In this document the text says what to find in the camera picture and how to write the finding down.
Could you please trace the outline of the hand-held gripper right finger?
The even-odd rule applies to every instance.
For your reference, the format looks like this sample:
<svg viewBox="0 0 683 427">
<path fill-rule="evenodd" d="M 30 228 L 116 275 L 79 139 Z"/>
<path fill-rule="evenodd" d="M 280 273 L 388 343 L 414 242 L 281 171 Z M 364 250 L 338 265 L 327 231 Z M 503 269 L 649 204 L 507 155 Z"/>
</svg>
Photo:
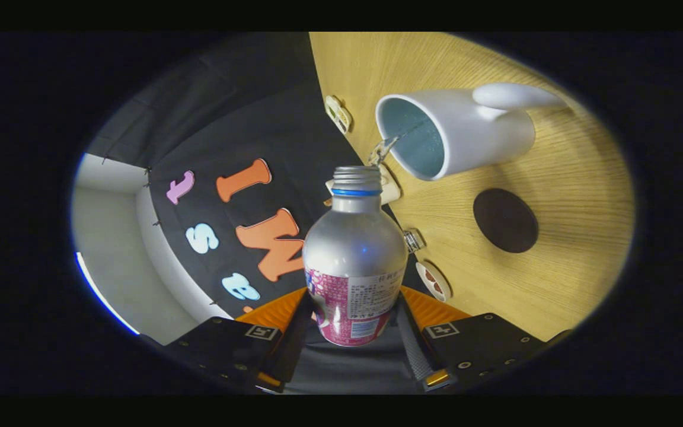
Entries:
<svg viewBox="0 0 683 427">
<path fill-rule="evenodd" d="M 407 287 L 397 299 L 397 325 L 424 392 L 469 391 L 550 346 L 498 314 L 472 316 Z"/>
</svg>

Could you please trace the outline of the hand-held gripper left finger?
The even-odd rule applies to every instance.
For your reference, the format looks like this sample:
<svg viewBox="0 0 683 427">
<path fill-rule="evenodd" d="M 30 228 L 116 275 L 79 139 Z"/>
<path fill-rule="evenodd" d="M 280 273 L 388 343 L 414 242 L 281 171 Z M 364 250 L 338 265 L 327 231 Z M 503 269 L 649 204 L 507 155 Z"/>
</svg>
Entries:
<svg viewBox="0 0 683 427">
<path fill-rule="evenodd" d="M 212 317 L 173 342 L 173 360 L 228 391 L 281 394 L 295 373 L 312 308 L 302 288 L 235 320 Z"/>
</svg>

